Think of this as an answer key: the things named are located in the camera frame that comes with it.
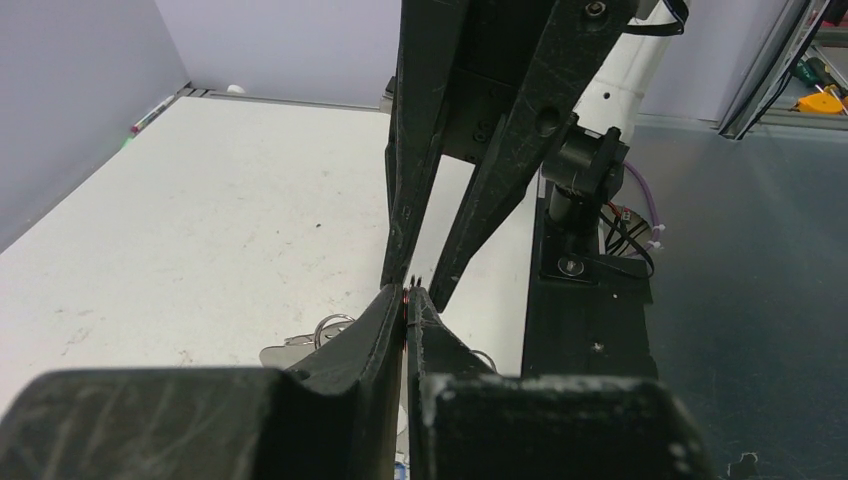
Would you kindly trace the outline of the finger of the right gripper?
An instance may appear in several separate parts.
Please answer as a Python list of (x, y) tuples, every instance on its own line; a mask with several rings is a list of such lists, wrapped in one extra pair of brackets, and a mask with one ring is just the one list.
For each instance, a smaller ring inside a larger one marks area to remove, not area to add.
[(404, 1), (385, 151), (389, 235), (380, 285), (409, 271), (442, 151), (443, 106), (467, 1)]
[(557, 150), (571, 113), (635, 13), (628, 1), (557, 1), (509, 113), (499, 120), (476, 168), (435, 268), (429, 295), (443, 312), (471, 258), (522, 201), (544, 158)]

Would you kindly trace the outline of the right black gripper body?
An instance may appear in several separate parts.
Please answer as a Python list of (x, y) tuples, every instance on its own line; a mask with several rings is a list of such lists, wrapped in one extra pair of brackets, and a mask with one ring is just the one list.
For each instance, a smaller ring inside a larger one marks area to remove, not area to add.
[(467, 2), (443, 106), (441, 157), (478, 164), (509, 113), (539, 29), (557, 1)]

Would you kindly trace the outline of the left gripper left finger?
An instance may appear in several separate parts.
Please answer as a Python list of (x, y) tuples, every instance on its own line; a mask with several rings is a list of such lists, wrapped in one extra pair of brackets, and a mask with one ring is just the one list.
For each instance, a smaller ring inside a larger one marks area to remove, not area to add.
[(381, 289), (362, 314), (285, 375), (285, 468), (293, 479), (394, 476), (404, 289)]

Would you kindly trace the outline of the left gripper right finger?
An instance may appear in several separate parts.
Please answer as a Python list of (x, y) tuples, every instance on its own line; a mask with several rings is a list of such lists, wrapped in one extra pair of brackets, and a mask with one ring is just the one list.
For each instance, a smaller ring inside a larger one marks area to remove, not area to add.
[(500, 479), (500, 377), (442, 322), (427, 291), (407, 290), (414, 479)]

